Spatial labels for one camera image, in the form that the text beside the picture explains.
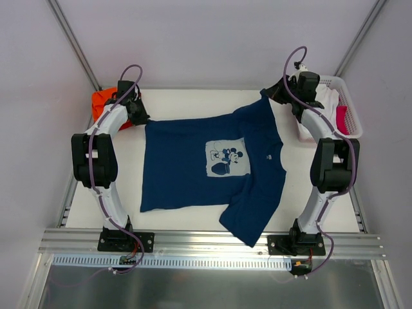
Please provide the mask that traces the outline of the orange folded t shirt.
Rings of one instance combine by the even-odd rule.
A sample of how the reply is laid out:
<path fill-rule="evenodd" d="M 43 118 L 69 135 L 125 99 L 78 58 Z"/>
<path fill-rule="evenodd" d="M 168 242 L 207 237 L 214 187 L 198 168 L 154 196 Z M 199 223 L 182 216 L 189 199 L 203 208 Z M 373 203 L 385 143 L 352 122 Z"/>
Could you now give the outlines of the orange folded t shirt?
<path fill-rule="evenodd" d="M 101 116 L 105 103 L 112 97 L 117 91 L 117 88 L 108 88 L 100 91 L 96 91 L 91 96 L 91 112 L 93 121 L 96 122 Z"/>

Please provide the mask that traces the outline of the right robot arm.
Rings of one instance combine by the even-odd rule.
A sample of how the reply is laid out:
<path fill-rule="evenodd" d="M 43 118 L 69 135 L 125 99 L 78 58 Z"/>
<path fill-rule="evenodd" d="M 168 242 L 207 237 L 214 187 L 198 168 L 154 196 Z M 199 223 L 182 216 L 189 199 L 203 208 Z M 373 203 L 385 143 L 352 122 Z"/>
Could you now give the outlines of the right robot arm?
<path fill-rule="evenodd" d="M 334 201 L 355 183 L 360 144 L 336 131 L 316 101 L 320 76 L 311 71 L 285 75 L 264 93 L 280 104 L 290 104 L 297 121 L 309 130 L 317 144 L 310 168 L 313 185 L 301 215 L 287 235 L 269 235 L 268 252 L 274 255 L 325 256 L 323 219 Z"/>

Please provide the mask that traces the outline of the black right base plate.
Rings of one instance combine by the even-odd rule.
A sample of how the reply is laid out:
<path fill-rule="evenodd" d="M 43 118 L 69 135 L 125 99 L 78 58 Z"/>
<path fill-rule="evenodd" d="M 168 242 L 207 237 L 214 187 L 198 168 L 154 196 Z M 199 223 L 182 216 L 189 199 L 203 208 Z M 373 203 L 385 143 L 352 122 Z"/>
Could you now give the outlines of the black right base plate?
<path fill-rule="evenodd" d="M 325 256 L 323 237 L 318 234 L 292 237 L 287 235 L 267 236 L 268 253 L 271 256 Z"/>

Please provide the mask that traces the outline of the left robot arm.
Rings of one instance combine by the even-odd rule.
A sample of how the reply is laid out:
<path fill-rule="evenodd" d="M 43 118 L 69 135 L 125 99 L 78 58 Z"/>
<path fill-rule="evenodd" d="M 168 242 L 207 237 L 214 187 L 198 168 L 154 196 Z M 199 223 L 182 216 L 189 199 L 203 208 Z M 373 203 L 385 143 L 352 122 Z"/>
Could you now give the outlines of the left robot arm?
<path fill-rule="evenodd" d="M 71 138 L 74 177 L 92 193 L 104 219 L 98 241 L 101 252 L 153 251 L 154 234 L 135 232 L 120 201 L 113 146 L 114 136 L 126 122 L 139 126 L 148 120 L 138 83 L 119 80 L 117 90 L 104 103 L 95 123 Z"/>

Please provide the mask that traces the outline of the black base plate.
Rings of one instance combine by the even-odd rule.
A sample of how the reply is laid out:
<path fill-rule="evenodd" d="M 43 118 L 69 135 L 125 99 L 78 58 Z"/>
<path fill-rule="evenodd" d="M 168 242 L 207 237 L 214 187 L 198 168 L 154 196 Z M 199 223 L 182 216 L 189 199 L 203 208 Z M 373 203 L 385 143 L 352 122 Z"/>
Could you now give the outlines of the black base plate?
<path fill-rule="evenodd" d="M 267 236 L 268 253 L 271 256 L 325 256 L 323 237 L 318 234 L 292 237 L 287 235 Z"/>
<path fill-rule="evenodd" d="M 155 243 L 155 234 L 152 232 L 133 233 L 142 243 L 145 253 L 152 253 Z M 99 252 L 127 252 L 134 251 L 137 245 L 137 252 L 142 252 L 141 246 L 136 239 L 120 230 L 110 230 L 103 228 L 100 233 L 97 250 Z"/>

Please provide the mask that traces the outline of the aluminium front rail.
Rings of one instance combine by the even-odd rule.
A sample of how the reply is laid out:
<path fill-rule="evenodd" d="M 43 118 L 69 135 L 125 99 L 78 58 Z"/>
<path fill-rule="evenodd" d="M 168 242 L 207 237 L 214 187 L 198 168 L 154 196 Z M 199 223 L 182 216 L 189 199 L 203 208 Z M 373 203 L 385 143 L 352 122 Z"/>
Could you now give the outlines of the aluminium front rail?
<path fill-rule="evenodd" d="M 250 248 L 228 232 L 154 230 L 153 254 L 158 256 L 268 258 L 282 256 L 275 249 L 269 234 L 264 233 Z M 99 229 L 46 229 L 41 239 L 40 253 L 91 254 L 97 252 Z M 325 252 L 333 250 L 334 259 L 385 260 L 386 249 L 379 235 L 335 233 L 324 238 Z"/>

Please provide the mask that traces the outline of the red folded t shirt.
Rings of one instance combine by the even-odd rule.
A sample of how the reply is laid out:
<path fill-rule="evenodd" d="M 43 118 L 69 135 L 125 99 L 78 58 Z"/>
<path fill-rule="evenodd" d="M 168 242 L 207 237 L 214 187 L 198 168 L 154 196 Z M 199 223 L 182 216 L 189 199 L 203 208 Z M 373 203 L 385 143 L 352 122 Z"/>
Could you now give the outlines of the red folded t shirt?
<path fill-rule="evenodd" d="M 133 126 L 132 122 L 130 120 L 128 120 L 120 126 L 119 130 L 124 130 L 124 129 L 127 129 L 127 128 L 132 127 L 132 126 Z"/>

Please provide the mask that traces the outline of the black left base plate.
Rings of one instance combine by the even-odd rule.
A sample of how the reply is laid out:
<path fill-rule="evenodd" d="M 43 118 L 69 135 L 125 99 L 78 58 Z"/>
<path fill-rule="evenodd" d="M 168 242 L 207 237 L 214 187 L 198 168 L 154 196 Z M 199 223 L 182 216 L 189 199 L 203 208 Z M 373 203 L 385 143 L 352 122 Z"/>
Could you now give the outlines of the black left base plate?
<path fill-rule="evenodd" d="M 155 234 L 152 232 L 133 233 L 142 243 L 145 253 L 152 253 L 155 243 Z M 97 250 L 99 252 L 127 252 L 134 251 L 137 245 L 137 252 L 142 252 L 141 246 L 136 239 L 120 230 L 110 230 L 103 228 L 100 233 Z"/>

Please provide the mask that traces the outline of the white plastic basket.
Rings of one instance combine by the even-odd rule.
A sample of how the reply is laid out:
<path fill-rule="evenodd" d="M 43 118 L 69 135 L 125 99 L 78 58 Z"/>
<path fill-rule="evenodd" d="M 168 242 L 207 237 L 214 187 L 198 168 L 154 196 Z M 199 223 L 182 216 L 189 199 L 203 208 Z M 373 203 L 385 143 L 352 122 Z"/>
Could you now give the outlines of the white plastic basket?
<path fill-rule="evenodd" d="M 355 106 L 345 81 L 340 77 L 321 75 L 316 88 L 316 101 L 323 106 L 323 113 L 340 134 L 360 138 L 363 134 Z"/>

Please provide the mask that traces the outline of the right aluminium corner post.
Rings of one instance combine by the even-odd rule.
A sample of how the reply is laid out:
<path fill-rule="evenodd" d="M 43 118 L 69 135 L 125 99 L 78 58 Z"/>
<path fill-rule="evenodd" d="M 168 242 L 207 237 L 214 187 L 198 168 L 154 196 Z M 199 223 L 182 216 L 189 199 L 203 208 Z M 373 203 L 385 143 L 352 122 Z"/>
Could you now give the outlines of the right aluminium corner post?
<path fill-rule="evenodd" d="M 364 21 L 362 22 L 359 30 L 357 31 L 355 37 L 353 38 L 352 42 L 350 43 L 348 49 L 346 50 L 343 58 L 341 59 L 338 67 L 334 72 L 334 76 L 342 77 L 344 72 L 348 69 L 350 63 L 355 58 L 359 48 L 361 47 L 362 43 L 364 42 L 366 36 L 369 34 L 370 30 L 372 29 L 373 25 L 377 21 L 379 15 L 384 10 L 385 6 L 389 3 L 388 0 L 377 0 L 374 2 L 371 10 L 365 17 Z"/>

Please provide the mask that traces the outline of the blue printed t shirt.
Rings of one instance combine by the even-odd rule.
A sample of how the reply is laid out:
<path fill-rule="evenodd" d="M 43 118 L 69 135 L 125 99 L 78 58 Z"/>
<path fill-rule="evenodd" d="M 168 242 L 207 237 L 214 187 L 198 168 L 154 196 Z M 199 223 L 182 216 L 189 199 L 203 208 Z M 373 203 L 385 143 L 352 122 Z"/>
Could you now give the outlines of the blue printed t shirt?
<path fill-rule="evenodd" d="M 226 115 L 151 121 L 140 211 L 224 205 L 220 224 L 253 247 L 281 201 L 282 147 L 266 95 Z"/>

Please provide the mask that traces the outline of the aluminium corner post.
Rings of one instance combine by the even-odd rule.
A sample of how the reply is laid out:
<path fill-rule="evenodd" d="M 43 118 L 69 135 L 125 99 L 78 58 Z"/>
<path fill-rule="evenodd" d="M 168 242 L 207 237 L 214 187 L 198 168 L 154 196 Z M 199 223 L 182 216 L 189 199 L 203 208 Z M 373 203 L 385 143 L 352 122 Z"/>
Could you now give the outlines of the aluminium corner post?
<path fill-rule="evenodd" d="M 377 21 L 379 15 L 384 10 L 385 6 L 389 3 L 388 0 L 377 0 L 374 2 L 371 10 L 365 17 L 364 21 L 362 22 L 359 30 L 357 31 L 355 37 L 353 38 L 352 42 L 350 43 L 348 49 L 346 50 L 343 58 L 341 59 L 338 67 L 334 72 L 334 76 L 342 77 L 344 72 L 348 69 L 350 63 L 355 58 L 359 48 L 361 47 L 362 43 L 364 42 L 366 36 L 369 34 L 370 30 L 372 29 L 373 25 Z"/>
<path fill-rule="evenodd" d="M 89 61 L 84 54 L 79 41 L 76 38 L 75 32 L 73 31 L 70 22 L 68 21 L 60 3 L 57 0 L 46 0 L 46 3 L 50 7 L 50 10 L 56 19 L 58 25 L 60 26 L 65 38 L 68 41 L 72 51 L 75 54 L 76 59 L 78 60 L 81 68 L 83 69 L 84 74 L 86 75 L 89 83 L 95 91 L 102 90 L 102 86 L 98 82 L 92 67 L 89 64 Z"/>

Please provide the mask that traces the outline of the white t shirt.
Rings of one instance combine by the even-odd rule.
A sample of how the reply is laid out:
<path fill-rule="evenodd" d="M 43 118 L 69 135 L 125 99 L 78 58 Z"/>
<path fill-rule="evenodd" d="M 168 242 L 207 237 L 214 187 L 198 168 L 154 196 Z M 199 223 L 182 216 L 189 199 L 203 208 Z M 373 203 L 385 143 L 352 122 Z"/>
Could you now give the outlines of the white t shirt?
<path fill-rule="evenodd" d="M 324 109 L 323 113 L 330 122 L 336 121 L 336 109 L 339 104 L 339 93 L 330 89 L 325 84 L 319 84 L 316 88 L 316 101 L 320 102 Z"/>

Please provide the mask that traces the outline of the left aluminium corner post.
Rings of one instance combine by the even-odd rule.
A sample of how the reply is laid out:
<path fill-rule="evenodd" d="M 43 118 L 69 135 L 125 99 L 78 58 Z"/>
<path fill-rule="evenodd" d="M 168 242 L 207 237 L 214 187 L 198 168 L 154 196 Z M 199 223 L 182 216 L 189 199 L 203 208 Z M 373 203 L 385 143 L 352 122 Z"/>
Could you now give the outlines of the left aluminium corner post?
<path fill-rule="evenodd" d="M 60 3 L 57 0 L 46 0 L 46 3 L 50 7 L 50 10 L 56 19 L 58 25 L 60 26 L 65 38 L 68 41 L 72 51 L 75 54 L 76 59 L 78 60 L 81 68 L 83 69 L 84 74 L 86 75 L 89 83 L 95 91 L 102 90 L 102 86 L 98 82 L 92 67 L 89 64 L 89 61 L 84 54 L 79 41 L 76 38 L 75 32 L 73 31 L 70 22 L 68 21 Z"/>

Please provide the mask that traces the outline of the pink t shirt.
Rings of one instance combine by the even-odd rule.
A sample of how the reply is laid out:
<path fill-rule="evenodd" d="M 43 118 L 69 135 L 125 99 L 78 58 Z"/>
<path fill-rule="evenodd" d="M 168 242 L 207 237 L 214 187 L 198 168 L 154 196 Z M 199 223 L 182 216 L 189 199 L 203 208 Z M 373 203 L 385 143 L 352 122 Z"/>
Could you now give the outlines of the pink t shirt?
<path fill-rule="evenodd" d="M 347 113 L 346 106 L 337 106 L 336 108 L 336 125 L 337 129 L 344 135 L 349 135 L 349 131 L 345 124 L 345 118 Z"/>

